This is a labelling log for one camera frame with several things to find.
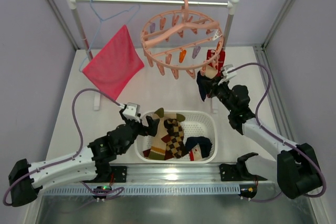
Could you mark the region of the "red sock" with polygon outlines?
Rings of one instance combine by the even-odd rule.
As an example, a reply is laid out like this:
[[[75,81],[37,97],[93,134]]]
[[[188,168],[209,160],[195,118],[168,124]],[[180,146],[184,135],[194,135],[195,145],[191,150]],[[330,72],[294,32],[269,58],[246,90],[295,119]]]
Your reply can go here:
[[[207,60],[211,59],[213,57],[213,55],[214,55],[215,52],[216,52],[216,50],[209,49],[207,51],[206,59]],[[219,55],[217,56],[217,58],[215,58],[208,65],[211,66],[211,67],[213,67],[213,68],[215,68],[218,72],[220,72],[221,68],[224,66],[225,56],[226,56],[225,51],[221,50],[219,52]]]

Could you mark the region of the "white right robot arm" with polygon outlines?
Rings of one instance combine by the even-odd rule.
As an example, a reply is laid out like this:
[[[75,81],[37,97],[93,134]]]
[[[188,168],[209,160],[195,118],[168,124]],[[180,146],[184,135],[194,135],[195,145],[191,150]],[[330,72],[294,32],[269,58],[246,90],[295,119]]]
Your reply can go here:
[[[205,95],[218,98],[229,111],[231,127],[258,143],[276,160],[275,167],[271,168],[266,177],[275,181],[281,192],[290,199],[302,195],[311,197],[310,192],[318,188],[321,191],[315,196],[322,196],[326,190],[326,181],[313,147],[307,143],[296,144],[264,126],[257,112],[249,107],[248,88],[245,85],[231,88],[228,83],[222,77],[205,78],[202,81]]]

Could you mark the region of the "beige striped sock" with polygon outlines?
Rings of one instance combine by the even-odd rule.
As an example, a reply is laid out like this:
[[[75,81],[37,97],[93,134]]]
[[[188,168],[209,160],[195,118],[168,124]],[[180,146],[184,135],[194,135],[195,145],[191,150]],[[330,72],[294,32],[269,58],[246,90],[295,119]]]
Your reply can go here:
[[[153,137],[151,148],[144,151],[143,154],[147,159],[163,161],[166,153],[166,141],[170,139],[167,130],[164,127],[164,109],[157,109],[152,114],[152,119],[159,119],[157,133]]]

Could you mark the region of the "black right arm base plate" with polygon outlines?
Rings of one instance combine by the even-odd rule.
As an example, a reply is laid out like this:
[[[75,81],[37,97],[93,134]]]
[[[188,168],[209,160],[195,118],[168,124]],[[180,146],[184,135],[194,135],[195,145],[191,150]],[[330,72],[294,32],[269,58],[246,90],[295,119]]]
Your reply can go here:
[[[220,164],[219,172],[221,176],[222,182],[240,182],[240,181],[266,181],[267,179],[259,176],[251,174],[245,164]]]

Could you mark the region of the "brown argyle sock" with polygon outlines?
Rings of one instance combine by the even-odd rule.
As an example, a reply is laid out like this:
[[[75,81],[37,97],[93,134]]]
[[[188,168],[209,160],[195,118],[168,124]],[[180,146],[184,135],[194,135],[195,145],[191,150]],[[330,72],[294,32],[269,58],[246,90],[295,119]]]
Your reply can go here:
[[[184,141],[184,130],[177,119],[164,121],[169,138],[166,141],[166,150],[175,158],[182,158],[187,154]]]

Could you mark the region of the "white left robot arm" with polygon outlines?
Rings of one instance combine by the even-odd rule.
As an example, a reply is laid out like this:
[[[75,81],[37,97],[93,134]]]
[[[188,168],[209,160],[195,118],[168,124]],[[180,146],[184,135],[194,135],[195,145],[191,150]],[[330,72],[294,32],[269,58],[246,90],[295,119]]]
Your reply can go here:
[[[111,161],[125,154],[139,135],[155,136],[158,131],[159,120],[151,116],[146,116],[147,125],[141,120],[123,120],[124,124],[73,154],[37,163],[29,163],[27,159],[17,161],[8,176],[9,189],[3,204],[20,207],[57,186],[107,180]]]

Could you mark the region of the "navy blue sock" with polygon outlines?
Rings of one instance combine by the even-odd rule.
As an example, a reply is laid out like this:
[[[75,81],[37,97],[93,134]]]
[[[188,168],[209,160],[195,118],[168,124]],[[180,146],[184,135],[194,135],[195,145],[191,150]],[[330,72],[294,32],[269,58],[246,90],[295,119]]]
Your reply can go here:
[[[201,74],[201,71],[197,73],[196,83],[203,102],[209,97],[211,93],[212,80],[217,76],[217,74],[217,70],[211,66],[206,66],[205,73],[203,75]]]
[[[201,161],[210,156],[212,143],[207,137],[189,137],[185,143],[190,161]]]

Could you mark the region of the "pink round clip hanger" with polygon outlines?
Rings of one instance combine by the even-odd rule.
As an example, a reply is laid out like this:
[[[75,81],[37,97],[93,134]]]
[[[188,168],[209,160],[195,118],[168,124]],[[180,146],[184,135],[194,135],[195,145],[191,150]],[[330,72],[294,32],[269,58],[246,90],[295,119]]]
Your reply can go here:
[[[152,17],[150,20],[152,21],[152,24],[146,30],[147,33],[159,31],[160,30],[160,20],[158,18],[154,19],[154,17]],[[186,56],[183,59],[182,63],[179,62],[180,51],[178,51],[177,48],[182,45],[186,45],[186,44],[193,43],[195,41],[206,39],[208,37],[209,35],[207,34],[207,31],[204,29],[198,29],[196,32],[192,32],[190,29],[186,29],[182,32],[181,35],[174,34],[168,40],[162,41],[158,45],[151,48],[149,51],[152,55],[155,55],[155,54],[158,54],[164,51],[175,49],[176,51],[171,54],[171,60],[170,60],[171,65],[182,66],[182,67],[199,65],[199,64],[202,64],[205,60],[207,60],[206,55],[209,49],[216,50],[217,45],[218,45],[217,40],[201,44],[200,50],[196,54],[193,53],[195,50],[194,46],[187,48]],[[165,72],[167,70],[171,70],[171,69],[166,68],[164,70],[164,74],[161,74],[161,75],[165,75]]]

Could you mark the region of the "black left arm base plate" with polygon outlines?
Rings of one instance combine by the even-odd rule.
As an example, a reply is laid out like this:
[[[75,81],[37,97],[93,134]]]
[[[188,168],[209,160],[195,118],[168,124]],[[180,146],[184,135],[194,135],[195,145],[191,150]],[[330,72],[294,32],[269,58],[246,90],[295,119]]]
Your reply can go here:
[[[126,166],[107,166],[97,173],[98,183],[125,183],[127,181]]]

